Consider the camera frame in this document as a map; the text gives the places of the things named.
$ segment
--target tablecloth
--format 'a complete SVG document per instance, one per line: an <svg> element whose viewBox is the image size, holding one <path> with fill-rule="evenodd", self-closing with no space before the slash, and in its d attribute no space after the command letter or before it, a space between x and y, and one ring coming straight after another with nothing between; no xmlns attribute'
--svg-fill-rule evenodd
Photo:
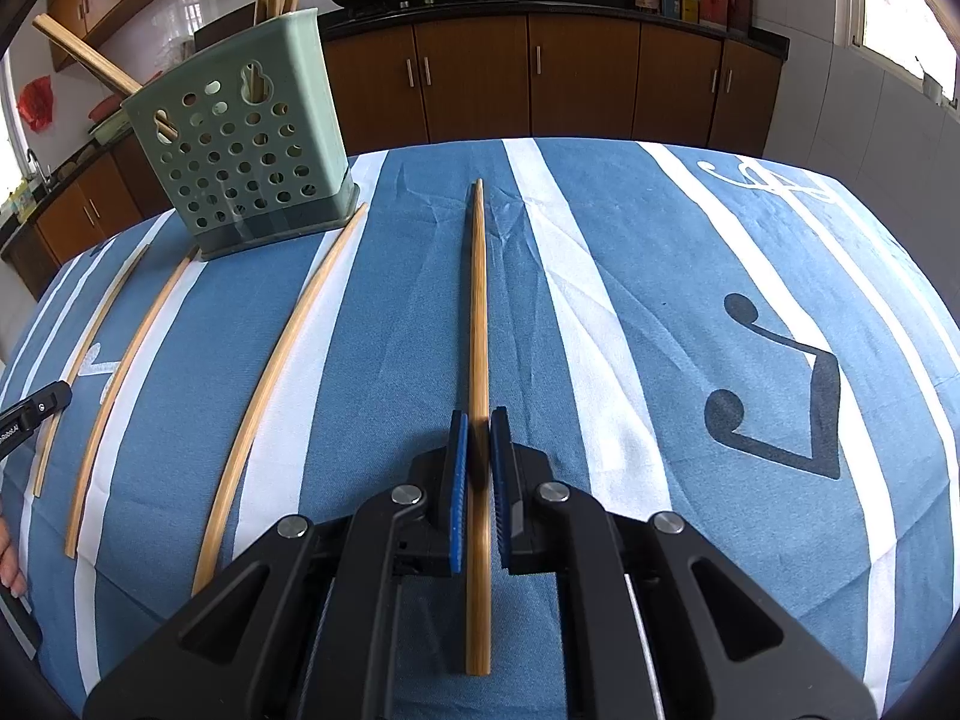
<svg viewBox="0 0 960 720"><path fill-rule="evenodd" d="M352 172L370 213L282 371L221 566L283 514L350 514L443 444L467 405L469 190L482 177L490 399L514 439L612 512L683 514L880 707L896 699L960 592L960 334L849 191L762 160L573 139L402 148ZM37 306L4 407L66 375L149 245L85 355L41 497L35 440L2 476L40 666L75 710L189 597L243 413L339 234L187 267L110 414L77 560L64 530L80 456L107 380L190 250L184 223L161 215L80 255ZM406 584L397 720L565 716L552 578L494 570L490 678L457 673L462 619L462 586Z"/></svg>

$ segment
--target blue gripper pad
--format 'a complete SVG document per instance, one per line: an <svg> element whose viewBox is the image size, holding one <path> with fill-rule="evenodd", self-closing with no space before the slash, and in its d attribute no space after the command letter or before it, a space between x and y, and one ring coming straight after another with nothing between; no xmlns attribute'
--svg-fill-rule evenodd
<svg viewBox="0 0 960 720"><path fill-rule="evenodd" d="M450 490L450 572L459 574L464 564L467 543L467 415L453 413L446 459L453 465L453 489Z"/></svg>

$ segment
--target kitchen counter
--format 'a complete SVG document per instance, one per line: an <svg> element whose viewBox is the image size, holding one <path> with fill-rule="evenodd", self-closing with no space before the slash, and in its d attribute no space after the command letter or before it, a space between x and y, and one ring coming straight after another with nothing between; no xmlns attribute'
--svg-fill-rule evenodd
<svg viewBox="0 0 960 720"><path fill-rule="evenodd" d="M470 16L504 16L525 13L566 13L608 18L637 20L638 22L657 23L680 29L685 32L723 38L743 43L755 49L786 61L790 40L765 29L750 28L747 35L728 32L721 29L682 22L664 16L645 13L637 8L634 0L395 0L389 6L377 12L366 10L352 14L340 9L322 13L317 17L320 37L323 40L336 40L350 37L374 29L407 23L427 22L428 20L460 19ZM253 4L234 10L197 30L194 36L197 50L212 46L224 38L247 28L253 22Z"/></svg>

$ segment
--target perforated plastic basket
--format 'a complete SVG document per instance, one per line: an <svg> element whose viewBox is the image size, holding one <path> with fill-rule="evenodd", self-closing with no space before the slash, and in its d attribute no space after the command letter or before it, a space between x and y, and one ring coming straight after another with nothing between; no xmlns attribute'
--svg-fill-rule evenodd
<svg viewBox="0 0 960 720"><path fill-rule="evenodd" d="M263 100L254 103L256 76ZM316 9L270 19L123 102L205 259L343 226L357 186L317 32ZM176 130L158 123L166 119Z"/></svg>

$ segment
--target white stripe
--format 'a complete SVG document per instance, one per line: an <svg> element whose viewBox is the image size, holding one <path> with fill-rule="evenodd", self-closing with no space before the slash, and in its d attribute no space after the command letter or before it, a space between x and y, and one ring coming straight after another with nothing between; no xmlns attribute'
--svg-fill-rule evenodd
<svg viewBox="0 0 960 720"><path fill-rule="evenodd" d="M830 351L827 339L816 322L800 307L738 218L700 183L666 146L659 143L641 143L640 146L656 160L686 196L700 206L793 338L808 346ZM894 512L890 503L890 490L887 490L886 480L880 470L877 452L843 368L840 370L840 391L840 445L843 447L851 480L863 509L871 563L867 589L867 664L864 669L864 683L874 696L877 707L882 707L894 640Z"/></svg>
<svg viewBox="0 0 960 720"><path fill-rule="evenodd" d="M505 140L544 263L587 454L590 490L611 512L670 509L640 375L600 271L536 142Z"/></svg>
<svg viewBox="0 0 960 720"><path fill-rule="evenodd" d="M352 174L353 180L360 185L358 203L373 200L373 190L386 156L386 151L379 151L357 157ZM369 218L361 221L360 229L347 242L339 261L328 274L310 307L301 333L291 346L290 356L264 410L240 491L239 517L233 537L234 557L260 538L280 517L299 511L306 453L326 354ZM304 279L304 289L341 232L329 232L323 236Z"/></svg>
<svg viewBox="0 0 960 720"><path fill-rule="evenodd" d="M16 357L13 358L13 362L10 363L10 367L7 368L7 378L3 382L3 389L0 389L0 410L3 409L3 400L7 397L7 387L10 386L10 380L13 378L13 369L16 368L16 364L20 362L20 358L23 356L24 349L27 348L27 344L30 343L30 339L34 336L34 333L37 331L37 327L40 326L40 319L43 319L44 315L47 313L47 309L50 308L50 305L53 303L56 293L59 293L61 288L66 284L66 280L69 279L71 272L77 266L80 261L80 257L75 257L70 261L70 264L62 271L61 280L56 282L56 287L51 290L51 293L47 295L47 299L40 307L40 310L37 312L37 316L34 319L34 323L30 325L30 330L27 331L27 336L24 338L23 343L21 343L20 348L16 352Z"/></svg>
<svg viewBox="0 0 960 720"><path fill-rule="evenodd" d="M173 213L171 208L165 214L160 215L150 226L150 229L147 230L146 234L140 239L140 243L136 245L133 251L130 253L130 256L124 261L124 264L120 266L120 269L117 271L116 276L113 276L112 282L107 286L107 290L104 291L104 295L100 298L100 302L97 303L96 308L93 309L93 313L90 314L90 319L86 323L86 327L83 329L83 332L80 333L80 338L77 338L77 343L73 347L73 351L70 352L70 356L67 357L66 362L64 363L64 370L61 371L59 378L65 380L67 376L70 375L70 370L74 365L74 362L80 357L80 354L83 354L83 341L86 339L86 334L90 332L90 328L93 327L93 323L96 322L97 317L104 307L104 303L107 302L107 299L110 297L110 293L116 289L117 284L124 279L130 269L133 267L133 263L136 261L136 258L140 255L140 252L145 250L145 248L150 245L152 240L157 237L157 233L160 232L160 228L163 226L170 215ZM44 426L45 431L50 429L50 422L48 421ZM46 436L44 435L43 440L37 442L37 451L34 454L34 459L30 465L30 478L27 480L27 488L23 493L23 512L20 515L20 536L18 541L18 547L20 552L20 570L23 572L23 576L27 576L27 562L30 557L30 525L32 522L32 517L34 516L34 482L37 478L38 466L40 465L40 450L46 445Z"/></svg>
<svg viewBox="0 0 960 720"><path fill-rule="evenodd" d="M104 255L110 250L113 246L115 238L111 238L104 244L102 250L97 252L97 256L93 258L93 262L90 263L90 267L86 269L86 272L80 276L76 285L74 285L73 292L70 293L69 298L66 298L66 303L64 307L61 308L61 312L56 317L56 322L54 322L53 328L50 330L50 334L47 336L47 340L43 342L43 346L40 348L40 352L37 353L37 358L34 360L34 364L30 368L30 373L27 374L27 380L23 383L23 391L20 393L20 398L23 399L30 394L30 387L34 385L34 377L37 375L37 370L40 368L40 363L43 362L43 357L47 353L47 349L50 348L50 344L54 343L54 338L56 338L56 333L58 333L61 328L61 324L64 324L64 319L66 319L66 314L70 313L70 309L73 308L73 304L77 301L77 298L80 296L80 292L83 290L83 286L86 284L86 281L90 278L90 274L93 271L96 271L97 266L100 264L100 261L104 258Z"/></svg>
<svg viewBox="0 0 960 720"><path fill-rule="evenodd" d="M803 172L805 172L810 177L810 180L829 196L830 201L832 201L837 208L842 210L853 222L853 224L856 225L856 228L863 234L864 238L870 242L872 250L875 252L875 254L880 255L880 259L884 261L884 264L887 266L887 268L889 268L890 271L893 271L893 274L897 279L899 279L899 282L906 287L907 291L913 296L914 300L920 304L920 309L923 310L926 318L929 320L930 324L933 325L933 329L936 332L937 337L943 342L944 347L947 349L947 354L949 354L950 360L952 360L954 367L960 371L960 354L957 354L956 346L954 346L953 341L950 340L950 336L947 333L947 328L944 327L942 322L940 322L940 318L937 317L937 314L934 312L933 306L930 305L929 301L920 293L920 290L917 289L917 283L913 277L908 271L906 271L906 268L901 266L901 264L894 259L893 255L891 255L890 247L887 242L880 240L880 236L875 233L874 230L872 230L871 225L868 225L860 217L860 215L858 215L853 208L850 207L850 204L848 204L848 202L843 199L840 194L837 194L837 192L834 191L826 181L824 181L824 177L822 177L822 175L818 175L811 170L804 170ZM949 316L949 311L947 310L947 307L944 306L942 301L940 306L943 310L943 313Z"/></svg>
<svg viewBox="0 0 960 720"><path fill-rule="evenodd" d="M90 488L83 507L83 521L80 524L80 539L77 544L77 570L74 575L74 613L77 621L77 659L80 664L80 676L87 693L100 681L100 662L97 656L96 607L94 591L97 573L94 567L100 550L100 538L104 531L104 513L107 510L110 483L116 468L120 442L126 433L127 425L136 400L150 367L157 357L157 351L167 336L176 314L184 304L186 296L197 283L197 279L206 267L205 262L193 261L187 266L170 295L157 313L157 318L143 338L142 346L133 357L130 370L120 385L117 399L113 402L107 419L107 427L97 450L90 477Z"/></svg>

